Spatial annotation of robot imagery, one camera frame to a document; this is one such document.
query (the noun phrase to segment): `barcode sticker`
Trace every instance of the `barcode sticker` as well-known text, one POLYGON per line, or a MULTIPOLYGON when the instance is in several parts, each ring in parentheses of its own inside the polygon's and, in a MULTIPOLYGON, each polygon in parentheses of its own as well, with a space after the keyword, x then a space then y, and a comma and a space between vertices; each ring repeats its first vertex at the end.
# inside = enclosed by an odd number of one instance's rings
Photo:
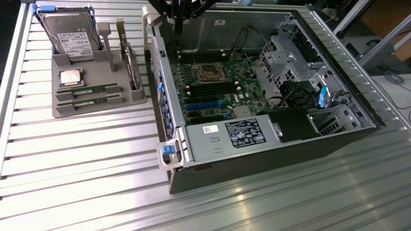
POLYGON ((86 32, 58 33, 57 36, 68 57, 92 55, 86 32))
POLYGON ((216 125, 210 125, 210 126, 202 127, 202 130, 204 130, 204 134, 206 134, 206 133, 217 132, 218 127, 216 125))

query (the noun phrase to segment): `ram module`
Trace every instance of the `ram module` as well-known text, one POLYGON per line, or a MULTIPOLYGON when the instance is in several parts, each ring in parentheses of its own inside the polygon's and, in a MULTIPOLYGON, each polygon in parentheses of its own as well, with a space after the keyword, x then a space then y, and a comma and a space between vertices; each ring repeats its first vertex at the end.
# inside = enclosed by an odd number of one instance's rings
POLYGON ((73 88, 69 90, 58 90, 57 94, 70 92, 73 95, 84 95, 90 93, 97 93, 105 91, 105 87, 110 87, 117 85, 116 83, 102 84, 97 86, 89 86, 89 87, 81 87, 81 88, 73 88))
POLYGON ((98 97, 98 98, 94 98, 94 99, 73 101, 73 102, 69 102, 69 103, 58 103, 57 106, 64 106, 64 105, 72 104, 73 107, 80 107, 80 106, 90 105, 90 104, 106 103, 108 102, 106 100, 109 98, 114 98, 114 97, 118 97, 118 96, 120 95, 116 94, 116 95, 98 97))

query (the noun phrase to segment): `motherboard chip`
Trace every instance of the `motherboard chip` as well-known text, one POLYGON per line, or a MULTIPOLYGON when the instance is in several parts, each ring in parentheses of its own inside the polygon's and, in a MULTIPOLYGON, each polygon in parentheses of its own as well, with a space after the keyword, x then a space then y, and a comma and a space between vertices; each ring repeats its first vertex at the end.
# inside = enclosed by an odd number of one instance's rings
POLYGON ((226 80, 220 64, 198 64, 194 69, 202 83, 226 80))
POLYGON ((232 110, 233 110, 233 114, 234 114, 237 119, 252 117, 252 114, 249 112, 246 105, 236 106, 232 110))

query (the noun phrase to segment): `hard drive label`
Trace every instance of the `hard drive label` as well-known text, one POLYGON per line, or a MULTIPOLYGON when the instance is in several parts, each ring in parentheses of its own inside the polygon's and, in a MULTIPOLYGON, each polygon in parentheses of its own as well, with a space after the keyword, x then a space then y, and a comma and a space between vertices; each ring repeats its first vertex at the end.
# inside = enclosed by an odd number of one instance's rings
POLYGON ((86 32, 58 33, 57 36, 68 57, 92 55, 86 32))
POLYGON ((225 123, 225 127, 234 148, 266 142, 256 119, 225 123))

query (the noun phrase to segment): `white label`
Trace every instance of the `white label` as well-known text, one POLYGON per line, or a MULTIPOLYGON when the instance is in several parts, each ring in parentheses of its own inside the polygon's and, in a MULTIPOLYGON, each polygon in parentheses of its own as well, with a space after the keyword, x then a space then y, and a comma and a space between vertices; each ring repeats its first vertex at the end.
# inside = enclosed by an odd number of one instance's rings
POLYGON ((88 94, 88 93, 92 93, 92 90, 76 91, 76 92, 73 92, 72 94, 73 94, 73 95, 81 95, 81 94, 88 94))
POLYGON ((218 127, 216 125, 210 125, 210 126, 202 127, 202 130, 204 130, 204 134, 206 134, 206 133, 217 132, 218 127))
POLYGON ((68 57, 92 55, 86 32, 58 33, 57 36, 68 57))
POLYGON ((213 23, 214 26, 222 26, 225 25, 225 20, 216 20, 213 23))
POLYGON ((74 103, 73 106, 74 107, 80 107, 80 106, 90 105, 90 104, 94 104, 94 102, 93 101, 88 101, 85 103, 74 103))

